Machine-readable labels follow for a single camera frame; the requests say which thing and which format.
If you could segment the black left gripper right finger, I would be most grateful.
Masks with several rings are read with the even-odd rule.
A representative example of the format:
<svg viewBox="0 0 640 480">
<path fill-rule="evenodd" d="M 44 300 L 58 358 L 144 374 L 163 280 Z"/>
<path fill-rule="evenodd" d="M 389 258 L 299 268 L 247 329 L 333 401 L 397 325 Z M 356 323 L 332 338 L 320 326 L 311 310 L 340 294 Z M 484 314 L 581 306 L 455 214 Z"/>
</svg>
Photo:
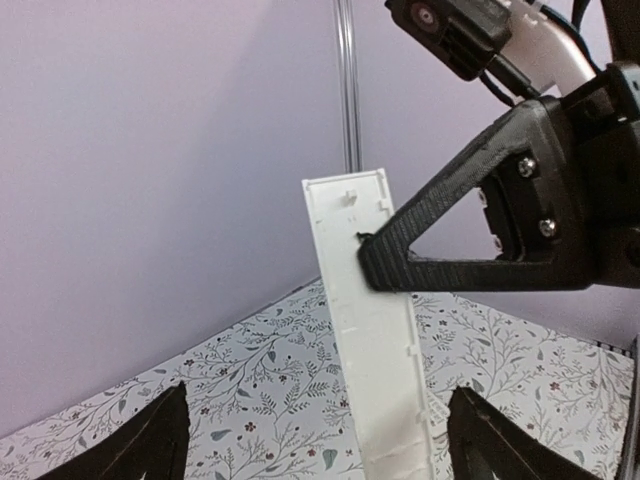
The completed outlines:
<svg viewBox="0 0 640 480">
<path fill-rule="evenodd" d="M 453 477 L 591 479 L 593 474 L 545 447 L 469 387 L 457 387 L 447 421 Z"/>
</svg>

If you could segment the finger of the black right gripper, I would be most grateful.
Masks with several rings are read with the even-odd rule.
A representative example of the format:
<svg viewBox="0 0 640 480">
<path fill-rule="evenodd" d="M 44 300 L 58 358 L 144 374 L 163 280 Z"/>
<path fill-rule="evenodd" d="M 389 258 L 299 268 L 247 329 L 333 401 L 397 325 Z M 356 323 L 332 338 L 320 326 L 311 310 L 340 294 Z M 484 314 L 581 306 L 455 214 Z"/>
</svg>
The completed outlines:
<svg viewBox="0 0 640 480">
<path fill-rule="evenodd" d="M 512 108 L 377 231 L 357 258 L 385 292 L 584 289 L 595 262 L 559 100 Z"/>
</svg>

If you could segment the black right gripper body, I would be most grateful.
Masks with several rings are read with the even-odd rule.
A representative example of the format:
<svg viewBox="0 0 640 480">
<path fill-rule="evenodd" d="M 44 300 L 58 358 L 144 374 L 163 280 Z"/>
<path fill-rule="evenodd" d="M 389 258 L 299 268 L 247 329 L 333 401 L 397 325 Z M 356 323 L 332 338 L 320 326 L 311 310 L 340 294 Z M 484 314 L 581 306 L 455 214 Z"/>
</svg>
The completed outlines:
<svg viewBox="0 0 640 480">
<path fill-rule="evenodd" d="M 639 67 L 614 62 L 543 105 L 549 133 L 489 176 L 497 261 L 531 288 L 639 285 Z"/>
</svg>

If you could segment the white battery cover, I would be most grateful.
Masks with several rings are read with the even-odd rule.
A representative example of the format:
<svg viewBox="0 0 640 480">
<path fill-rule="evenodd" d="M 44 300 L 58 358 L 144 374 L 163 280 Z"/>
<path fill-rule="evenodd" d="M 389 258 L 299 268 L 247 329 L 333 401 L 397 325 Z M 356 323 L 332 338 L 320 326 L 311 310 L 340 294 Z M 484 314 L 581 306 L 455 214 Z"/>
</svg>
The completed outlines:
<svg viewBox="0 0 640 480">
<path fill-rule="evenodd" d="M 384 170 L 302 183 L 368 479 L 432 479 L 430 410 L 413 302 L 365 280 L 357 253 L 394 207 Z"/>
</svg>

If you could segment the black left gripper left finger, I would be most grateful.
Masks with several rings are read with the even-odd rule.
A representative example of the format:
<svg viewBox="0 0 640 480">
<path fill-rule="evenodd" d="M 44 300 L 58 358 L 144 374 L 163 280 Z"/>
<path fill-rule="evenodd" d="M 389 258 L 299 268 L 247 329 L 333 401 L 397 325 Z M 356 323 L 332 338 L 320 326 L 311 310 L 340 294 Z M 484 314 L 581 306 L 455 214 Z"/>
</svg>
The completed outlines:
<svg viewBox="0 0 640 480">
<path fill-rule="evenodd" d="M 187 389 L 180 382 L 102 442 L 40 479 L 183 479 L 189 428 Z"/>
</svg>

